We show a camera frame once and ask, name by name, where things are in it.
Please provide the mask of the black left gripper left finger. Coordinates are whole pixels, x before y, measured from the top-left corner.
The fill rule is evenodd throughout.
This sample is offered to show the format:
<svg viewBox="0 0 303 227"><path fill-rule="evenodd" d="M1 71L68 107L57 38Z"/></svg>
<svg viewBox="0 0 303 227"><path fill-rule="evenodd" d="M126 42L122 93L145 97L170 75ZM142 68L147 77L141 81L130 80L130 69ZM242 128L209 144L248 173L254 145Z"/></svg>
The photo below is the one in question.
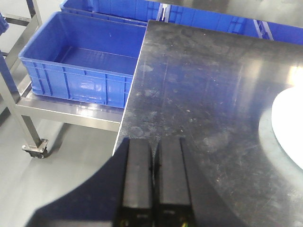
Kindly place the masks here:
<svg viewBox="0 0 303 227"><path fill-rule="evenodd" d="M129 140L123 206L152 208L152 152L147 140Z"/></svg>

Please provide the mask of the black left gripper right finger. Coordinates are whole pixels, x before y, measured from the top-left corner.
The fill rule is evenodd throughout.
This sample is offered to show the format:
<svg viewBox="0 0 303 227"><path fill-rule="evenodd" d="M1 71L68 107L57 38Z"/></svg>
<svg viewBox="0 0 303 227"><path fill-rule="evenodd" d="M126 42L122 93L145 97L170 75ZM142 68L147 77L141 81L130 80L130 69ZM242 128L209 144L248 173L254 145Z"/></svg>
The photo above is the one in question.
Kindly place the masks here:
<svg viewBox="0 0 303 227"><path fill-rule="evenodd" d="M190 205L187 175L180 139L164 137L159 141L159 196L165 205Z"/></svg>

